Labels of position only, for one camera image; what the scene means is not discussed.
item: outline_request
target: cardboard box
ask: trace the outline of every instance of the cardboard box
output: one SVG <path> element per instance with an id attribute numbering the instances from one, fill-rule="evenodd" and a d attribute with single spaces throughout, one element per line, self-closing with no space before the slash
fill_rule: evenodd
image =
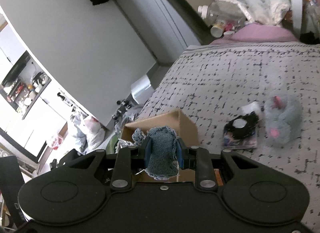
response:
<path id="1" fill-rule="evenodd" d="M 132 135 L 137 128 L 140 128 L 144 134 L 147 135 L 148 130 L 159 126 L 169 126 L 176 130 L 186 147 L 200 145 L 196 124 L 182 113 L 181 110 L 175 110 L 162 115 L 128 123 L 124 126 L 121 139 L 133 142 Z"/>
<path id="2" fill-rule="evenodd" d="M 159 126 L 169 126 L 170 128 L 176 130 L 177 134 L 182 138 L 187 147 L 200 145 L 198 141 L 198 129 L 196 124 L 193 123 L 184 113 L 182 113 L 181 110 L 175 110 L 162 115 L 128 123 L 124 126 L 121 139 L 133 142 L 132 134 L 137 128 L 140 128 L 145 135 L 147 135 L 147 131 L 149 129 Z M 145 171 L 143 171 L 135 175 L 133 180 L 134 182 L 194 181 L 195 172 L 189 169 L 180 170 L 178 175 L 164 181 L 154 180 Z"/>

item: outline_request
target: gray wall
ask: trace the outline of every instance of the gray wall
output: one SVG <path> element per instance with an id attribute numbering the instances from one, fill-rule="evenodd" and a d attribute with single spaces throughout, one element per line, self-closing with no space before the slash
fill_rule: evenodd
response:
<path id="1" fill-rule="evenodd" d="M 130 85 L 155 60 L 112 2 L 0 0 L 39 65 L 85 109 L 107 124 Z"/>

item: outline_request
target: plush toy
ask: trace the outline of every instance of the plush toy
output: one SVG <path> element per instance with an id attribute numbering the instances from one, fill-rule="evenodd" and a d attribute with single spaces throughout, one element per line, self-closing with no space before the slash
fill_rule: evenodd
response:
<path id="1" fill-rule="evenodd" d="M 301 136 L 302 106 L 295 96 L 269 98 L 264 106 L 268 136 L 285 144 Z"/>

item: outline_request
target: patterned blanket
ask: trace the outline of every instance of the patterned blanket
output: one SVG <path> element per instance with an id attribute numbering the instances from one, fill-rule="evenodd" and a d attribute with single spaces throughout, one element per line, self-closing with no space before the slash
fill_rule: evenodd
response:
<path id="1" fill-rule="evenodd" d="M 320 47 L 298 42 L 190 46 L 173 64 L 139 119 L 180 108 L 198 127 L 201 146 L 220 153 L 223 126 L 270 92 L 294 94 L 303 105 L 302 136 L 276 145 L 259 127 L 258 148 L 239 152 L 306 185 L 302 220 L 320 232 Z"/>

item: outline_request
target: white bottle cap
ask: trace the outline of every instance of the white bottle cap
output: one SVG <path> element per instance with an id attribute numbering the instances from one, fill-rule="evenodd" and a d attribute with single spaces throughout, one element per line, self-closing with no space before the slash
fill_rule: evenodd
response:
<path id="1" fill-rule="evenodd" d="M 198 7 L 198 13 L 200 14 L 202 19 L 207 18 L 208 6 L 207 5 L 199 6 Z"/>

